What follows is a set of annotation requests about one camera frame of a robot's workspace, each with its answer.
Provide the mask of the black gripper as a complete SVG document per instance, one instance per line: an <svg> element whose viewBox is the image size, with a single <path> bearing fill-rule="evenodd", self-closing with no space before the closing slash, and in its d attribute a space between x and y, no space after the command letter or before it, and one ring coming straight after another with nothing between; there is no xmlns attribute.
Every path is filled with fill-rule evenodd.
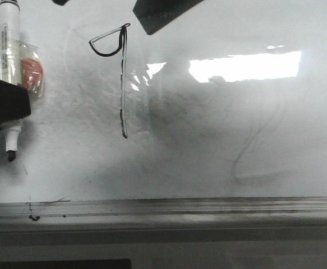
<svg viewBox="0 0 327 269"><path fill-rule="evenodd" d="M52 0L53 3L59 5L59 6L64 6L66 3L68 3L70 0Z"/></svg>

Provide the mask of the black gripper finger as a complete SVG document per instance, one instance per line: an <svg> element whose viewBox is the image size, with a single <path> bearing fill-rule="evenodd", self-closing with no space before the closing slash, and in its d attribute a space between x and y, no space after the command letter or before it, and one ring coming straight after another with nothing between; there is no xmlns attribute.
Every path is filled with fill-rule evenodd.
<svg viewBox="0 0 327 269"><path fill-rule="evenodd" d="M202 0L138 0L132 11L147 35L153 35Z"/></svg>
<svg viewBox="0 0 327 269"><path fill-rule="evenodd" d="M30 115L31 105L27 90L0 80L0 123Z"/></svg>

